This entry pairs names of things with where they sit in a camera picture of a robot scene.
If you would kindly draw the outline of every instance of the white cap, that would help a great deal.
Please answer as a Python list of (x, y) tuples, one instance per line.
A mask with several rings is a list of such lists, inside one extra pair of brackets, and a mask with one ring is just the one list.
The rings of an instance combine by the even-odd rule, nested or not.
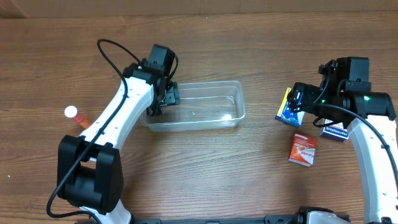
[(64, 113), (67, 118), (74, 118), (77, 116), (77, 108), (76, 106), (68, 106), (65, 108)]

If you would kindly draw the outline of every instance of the red box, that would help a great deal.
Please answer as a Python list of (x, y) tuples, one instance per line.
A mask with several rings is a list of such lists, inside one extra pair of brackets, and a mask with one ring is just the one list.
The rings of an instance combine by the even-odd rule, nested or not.
[(317, 139), (311, 138), (304, 134), (295, 133), (289, 161), (301, 164), (303, 166), (311, 166), (315, 157), (316, 147)]

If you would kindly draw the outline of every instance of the blue box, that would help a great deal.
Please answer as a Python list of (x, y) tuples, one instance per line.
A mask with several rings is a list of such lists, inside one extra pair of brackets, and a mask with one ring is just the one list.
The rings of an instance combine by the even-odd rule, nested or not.
[(299, 128), (301, 126), (301, 122), (303, 121), (304, 117), (304, 111), (298, 112), (298, 113), (292, 113), (290, 108), (289, 108), (289, 102), (287, 101), (287, 95), (290, 93), (292, 89), (287, 88), (285, 92), (285, 97), (280, 104), (279, 111), (275, 116), (275, 119), (278, 119), (279, 121), (283, 121), (287, 124), (290, 124), (292, 126), (295, 126), (296, 128)]
[[(323, 119), (323, 124), (328, 124), (333, 121)], [(348, 139), (347, 129), (344, 129), (343, 123), (334, 124), (328, 127), (321, 128), (320, 136), (330, 138), (336, 141), (345, 142)]]

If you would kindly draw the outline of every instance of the wooden tabletop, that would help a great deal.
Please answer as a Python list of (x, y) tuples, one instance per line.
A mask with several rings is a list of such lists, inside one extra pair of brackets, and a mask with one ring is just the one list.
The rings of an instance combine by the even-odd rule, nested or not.
[[(179, 83), (239, 80), (246, 119), (234, 129), (153, 133), (139, 123), (121, 152), (122, 201), (136, 218), (234, 218), (327, 207), (363, 219), (363, 190), (350, 142), (318, 138), (315, 164), (287, 161), (298, 131), (318, 137), (314, 115), (300, 129), (274, 119), (295, 82), (319, 85), (318, 64), (370, 58), (373, 91), (398, 110), (396, 12), (0, 19), (0, 223), (53, 223), (58, 144), (82, 129), (63, 115), (75, 105), (95, 120), (120, 80), (96, 41), (148, 57), (153, 44), (180, 59)], [(104, 50), (123, 69), (132, 58)], [(53, 212), (76, 210), (56, 198)], [(73, 223), (86, 217), (64, 218)]]

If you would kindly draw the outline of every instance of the empty plastic tray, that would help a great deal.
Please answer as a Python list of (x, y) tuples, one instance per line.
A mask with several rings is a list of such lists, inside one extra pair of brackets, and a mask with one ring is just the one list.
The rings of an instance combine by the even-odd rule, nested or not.
[(152, 131), (186, 131), (235, 127), (244, 119), (246, 107), (242, 83), (220, 81), (178, 84), (180, 104), (162, 108), (160, 116), (141, 115)]

